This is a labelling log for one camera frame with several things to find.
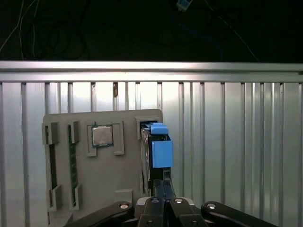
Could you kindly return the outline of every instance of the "cable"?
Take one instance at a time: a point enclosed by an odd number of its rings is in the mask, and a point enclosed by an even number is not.
[[[39,3],[40,3],[40,0],[38,0],[38,2],[37,2],[36,9],[35,9],[35,12],[34,12],[34,18],[36,17],[38,7],[39,7]],[[35,42],[36,42],[36,32],[35,32],[35,25],[33,24],[33,47],[32,47],[33,56],[35,56]]]
[[[23,17],[25,16],[25,14],[27,13],[27,11],[29,10],[29,8],[34,4],[36,0],[33,0],[32,3],[28,6],[28,8],[26,9],[25,13],[23,14],[21,21],[20,21],[20,28],[19,28],[19,40],[20,40],[20,46],[21,46],[21,57],[22,60],[24,60],[23,57],[23,51],[22,51],[22,41],[21,41],[21,30],[22,30],[22,21],[23,21]]]
[[[7,43],[7,41],[10,39],[10,37],[14,34],[15,30],[18,28],[19,24],[20,24],[20,20],[21,20],[21,14],[22,14],[22,9],[23,9],[23,4],[24,4],[24,0],[22,0],[22,4],[21,4],[21,9],[20,9],[20,13],[19,13],[19,19],[17,22],[16,27],[12,30],[12,32],[8,35],[8,37],[6,38],[6,40],[4,41],[4,43],[2,44],[1,48],[0,48],[0,53],[3,49],[3,47],[5,46],[5,44]]]
[[[56,15],[56,18],[48,16],[49,14]],[[29,47],[31,46],[30,33],[34,25],[37,28],[35,37],[39,47],[39,53],[35,54],[30,51]],[[71,45],[71,43],[75,45],[74,41],[80,42],[80,52]],[[46,8],[37,13],[25,34],[23,54],[31,60],[55,57],[56,60],[59,58],[72,61],[84,56],[86,59],[90,59],[86,41],[79,26],[69,13],[59,8]]]
[[[82,16],[82,15],[86,15],[86,14],[87,14],[88,6],[89,6],[88,2],[90,2],[90,0],[88,0],[88,1],[86,2],[86,5],[85,5],[85,7],[84,7],[85,10],[83,11],[82,14],[76,12],[76,11],[72,8],[73,12],[81,18],[81,19],[80,19],[80,22],[79,22],[79,25],[81,25],[81,24],[83,23],[84,16]],[[133,30],[130,30],[130,29],[125,28],[125,27],[122,27],[122,26],[117,25],[117,24],[110,24],[110,23],[105,23],[105,22],[101,22],[101,21],[95,21],[95,20],[92,20],[92,19],[90,19],[90,18],[86,18],[86,19],[87,19],[89,22],[91,22],[91,23],[95,23],[95,24],[98,24],[98,25],[100,25],[100,26],[107,26],[107,27],[111,27],[111,28],[117,28],[117,29],[119,29],[119,30],[125,31],[125,32],[127,32],[127,33],[130,33],[130,34],[136,36],[137,38],[139,38],[139,39],[141,39],[141,40],[144,40],[144,41],[146,41],[146,42],[148,42],[148,43],[151,43],[151,44],[154,44],[154,45],[160,45],[160,46],[167,47],[167,48],[181,48],[181,47],[184,47],[185,45],[193,44],[193,43],[198,42],[198,41],[201,40],[201,38],[197,38],[197,39],[192,40],[192,41],[190,41],[190,42],[181,42],[181,43],[177,43],[177,44],[162,43],[162,42],[157,42],[157,41],[148,39],[148,38],[146,38],[146,37],[143,37],[141,34],[136,33],[136,32],[133,31]]]
[[[188,31],[191,35],[194,35],[194,36],[196,36],[196,37],[198,37],[198,38],[200,38],[200,39],[203,38],[203,39],[205,39],[206,41],[210,42],[212,45],[214,45],[214,46],[216,47],[216,49],[217,49],[219,55],[220,55],[220,59],[223,61],[223,51],[222,51],[222,49],[221,49],[220,44],[219,44],[215,39],[213,39],[212,37],[207,36],[207,35],[204,35],[204,34],[200,34],[200,33],[197,32],[196,30],[193,30],[193,29],[187,27],[186,25],[182,24],[182,23],[179,22],[178,20],[175,20],[175,17],[174,17],[174,15],[173,15],[173,13],[172,13],[172,11],[171,11],[171,9],[170,9],[170,6],[169,6],[168,1],[165,0],[165,2],[166,2],[166,5],[167,5],[169,14],[170,14],[170,16],[172,17],[172,19],[176,22],[176,24],[177,24],[179,27],[183,28],[184,30]]]
[[[215,3],[215,6],[218,8],[215,11],[223,15],[225,20],[228,18],[229,22],[232,22],[233,24],[240,24],[244,22],[256,21],[260,17],[262,8],[265,5],[265,0],[259,0],[258,2],[254,2],[253,4],[244,7],[222,8],[216,0],[212,0],[212,3]],[[257,12],[257,14],[250,16],[248,10],[253,10],[254,12]]]
[[[215,13],[215,10],[211,7],[211,5],[208,3],[207,0],[204,0],[205,3],[208,5],[209,9]],[[226,20],[224,20],[221,16],[218,15],[218,18],[223,21],[237,36],[238,38],[243,42],[243,44],[247,47],[248,51],[251,53],[251,55],[257,60],[257,62],[260,62],[259,59],[255,56],[254,52],[250,49],[250,47],[247,45],[247,43],[243,40],[243,38],[239,35],[239,33],[233,29],[232,26],[230,26],[229,23],[227,23]]]
[[[88,9],[89,9],[90,3],[91,3],[91,0],[86,0],[85,6],[84,6],[84,10],[83,10],[83,12],[82,12],[82,14],[80,16],[80,21],[78,23],[79,27],[83,24],[83,21],[84,21],[84,18],[86,16],[86,14],[87,14]]]

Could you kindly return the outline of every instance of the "black device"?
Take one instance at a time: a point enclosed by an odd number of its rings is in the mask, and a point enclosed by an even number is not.
[[[140,198],[135,206],[113,203],[66,227],[275,227],[215,201],[199,209],[191,199],[176,197],[170,167],[152,165],[152,142],[169,140],[168,134],[153,135],[149,122],[141,124],[143,188],[151,196]]]

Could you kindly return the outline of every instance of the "silver bolt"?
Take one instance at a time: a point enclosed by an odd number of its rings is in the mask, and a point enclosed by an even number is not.
[[[207,207],[208,207],[209,209],[212,209],[212,210],[213,210],[213,209],[215,209],[216,205],[210,203],[210,204],[207,205]]]
[[[121,209],[127,209],[127,208],[128,208],[128,205],[127,205],[127,204],[121,204],[121,205],[120,205],[120,208],[121,208]]]
[[[178,203],[178,204],[180,204],[180,203],[183,202],[183,200],[181,200],[181,199],[175,199],[175,202]]]

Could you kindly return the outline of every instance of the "black wire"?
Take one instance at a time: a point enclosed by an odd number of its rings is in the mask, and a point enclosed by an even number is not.
[[[195,8],[193,8],[193,9],[191,9],[190,11],[192,11],[192,10],[208,10],[208,8],[201,8],[201,7],[199,7],[199,8],[197,8],[197,7],[195,7]],[[184,15],[185,13],[184,12],[178,12],[177,13],[177,15],[175,16],[175,19],[172,21],[172,24],[173,24],[173,26],[172,26],[172,35],[173,35],[173,37],[175,37],[175,38],[178,38],[178,34],[176,34],[174,31],[175,31],[175,27],[177,27],[177,24],[176,24],[176,21],[177,22],[179,22],[180,20],[180,16],[181,15]],[[180,46],[180,45],[182,45],[182,46],[187,46],[187,45],[191,45],[191,44],[194,44],[194,43],[197,43],[197,42],[200,42],[202,39],[203,39],[203,36],[206,34],[206,32],[207,32],[207,28],[206,29],[204,29],[202,32],[201,32],[201,35],[199,36],[199,37],[196,37],[196,38],[194,38],[194,39],[192,39],[192,40],[189,40],[189,41],[181,41],[178,45]]]
[[[56,14],[57,17],[63,16],[64,19],[47,16],[49,13]],[[80,31],[81,24],[81,21],[76,23],[69,13],[59,8],[46,8],[39,11],[24,36],[22,50],[25,58],[27,60],[42,60],[52,57],[69,61],[80,58],[89,60],[87,44]],[[37,28],[35,38],[37,49],[40,50],[39,53],[35,53],[35,56],[30,50],[32,45],[30,34],[33,26]],[[75,50],[74,46],[71,45],[72,37],[76,37],[80,43],[80,51],[71,57],[67,54]]]
[[[70,0],[70,5],[71,5],[71,8],[73,10],[73,12],[80,16],[81,19],[80,19],[80,24],[83,23],[83,20],[84,20],[84,15],[87,15],[87,11],[88,11],[88,7],[91,3],[91,0],[87,0],[86,1],[86,4],[84,6],[84,11],[82,14],[78,13],[74,8],[73,8],[73,4],[72,4],[72,1]],[[194,8],[190,8],[189,11],[194,11],[194,10],[209,10],[208,7],[201,7],[201,6],[195,6]],[[173,21],[174,20],[178,20],[178,17],[180,15],[182,15],[183,12],[177,12]],[[159,46],[162,46],[162,47],[166,47],[166,48],[173,48],[173,49],[176,49],[176,48],[182,48],[184,46],[187,46],[187,45],[191,45],[191,44],[194,44],[194,43],[197,43],[197,42],[200,42],[203,38],[202,37],[198,37],[198,38],[195,38],[193,40],[190,40],[190,41],[185,41],[185,42],[179,42],[179,43],[162,43],[162,42],[157,42],[157,41],[154,41],[152,39],[148,39],[146,37],[144,37],[143,35],[141,35],[140,33],[137,33],[131,29],[128,29],[128,28],[125,28],[125,27],[122,27],[120,25],[117,25],[117,24],[111,24],[111,23],[105,23],[105,22],[101,22],[101,21],[96,21],[96,20],[93,20],[93,19],[90,19],[90,18],[86,18],[89,22],[91,23],[94,23],[94,24],[98,24],[98,25],[101,25],[101,26],[107,26],[107,27],[110,27],[110,28],[116,28],[116,29],[119,29],[121,31],[124,31],[126,33],[129,33],[131,35],[134,35],[136,36],[137,38],[141,39],[141,40],[144,40],[148,43],[151,43],[151,44],[154,44],[154,45],[159,45]]]
[[[88,12],[90,3],[91,3],[91,0],[86,0],[84,10],[83,10],[83,12],[80,16],[80,21],[79,21],[78,26],[81,26],[83,24],[83,21],[84,21],[84,18],[86,16],[87,12]]]
[[[215,37],[217,40],[227,40],[233,34],[233,30],[240,27],[241,24],[256,21],[260,18],[265,0],[245,7],[225,8],[221,7],[216,0],[209,0],[208,2],[214,8],[214,11],[210,9],[205,11],[205,20],[209,35]],[[253,11],[254,15],[249,16],[248,11]]]

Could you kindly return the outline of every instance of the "gray bracket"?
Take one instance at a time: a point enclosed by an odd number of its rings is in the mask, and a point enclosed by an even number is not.
[[[146,201],[150,198],[151,198],[150,196],[142,197],[142,198],[138,199],[136,205],[145,205]]]
[[[123,121],[113,121],[114,155],[124,155]]]
[[[136,123],[137,123],[137,139],[141,139],[141,131],[140,131],[140,124],[141,122],[159,122],[160,117],[159,116],[138,116],[136,118]]]
[[[55,221],[51,222],[48,227],[64,227],[72,222],[72,213],[65,213],[64,215],[57,216]]]
[[[68,125],[71,126],[71,142],[78,143],[79,142],[79,121],[69,122]]]
[[[97,156],[97,149],[93,147],[93,135],[92,135],[92,130],[91,127],[94,125],[95,122],[86,122],[85,123],[85,131],[87,132],[87,135],[85,136],[86,138],[86,144],[88,146],[87,148],[87,156],[88,157],[96,157]]]
[[[0,181],[0,202],[1,202],[1,181]],[[0,206],[0,223],[1,223],[1,220],[2,220],[2,211],[1,211],[1,206]]]
[[[148,189],[148,182],[143,180],[145,177],[147,179],[147,168],[145,167],[146,164],[145,165],[144,164],[145,164],[145,162],[143,162],[143,175],[142,175],[142,172],[139,172],[139,182],[140,182],[140,194],[141,194],[141,196],[150,195],[150,190]]]
[[[133,190],[132,189],[124,189],[124,190],[115,190],[115,201],[126,201],[132,203],[133,200]]]
[[[73,206],[72,204],[72,195],[70,191],[70,210],[79,210],[80,206],[82,204],[82,186],[81,184],[78,184],[78,186],[75,188],[75,197],[76,197],[76,205]]]
[[[54,189],[50,189],[47,192],[47,204],[48,204],[48,211],[57,211],[61,208],[62,206],[62,188],[61,185],[58,185]]]
[[[58,122],[42,123],[42,141],[44,145],[59,142]]]

